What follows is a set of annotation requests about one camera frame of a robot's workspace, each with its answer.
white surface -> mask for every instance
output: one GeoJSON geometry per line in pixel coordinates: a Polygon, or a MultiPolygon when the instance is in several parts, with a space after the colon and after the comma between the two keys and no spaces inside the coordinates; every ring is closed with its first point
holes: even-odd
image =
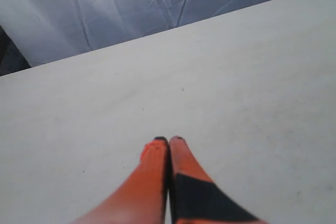
{"type": "Polygon", "coordinates": [[[334,0],[275,0],[1,77],[0,223],[75,219],[175,134],[257,216],[335,223],[335,38],[334,0]]]}
{"type": "Polygon", "coordinates": [[[0,0],[0,25],[31,66],[268,0],[0,0]]]}

white backdrop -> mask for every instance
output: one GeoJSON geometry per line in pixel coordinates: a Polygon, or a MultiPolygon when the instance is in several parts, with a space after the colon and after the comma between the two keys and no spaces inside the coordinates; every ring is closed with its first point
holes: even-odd
{"type": "Polygon", "coordinates": [[[0,0],[0,25],[37,66],[264,1],[0,0]]]}

white table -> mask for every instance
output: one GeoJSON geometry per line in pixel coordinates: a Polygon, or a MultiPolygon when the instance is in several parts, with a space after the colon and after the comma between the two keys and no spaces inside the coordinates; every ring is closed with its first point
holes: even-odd
{"type": "Polygon", "coordinates": [[[146,142],[175,134],[257,216],[336,222],[335,0],[267,2],[10,74],[0,89],[0,223],[75,219],[146,142]]]}

white fabric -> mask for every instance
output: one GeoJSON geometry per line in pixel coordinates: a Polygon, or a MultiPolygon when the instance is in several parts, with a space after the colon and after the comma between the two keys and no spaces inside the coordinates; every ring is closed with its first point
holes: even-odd
{"type": "Polygon", "coordinates": [[[0,25],[37,66],[264,1],[0,0],[0,25]]]}

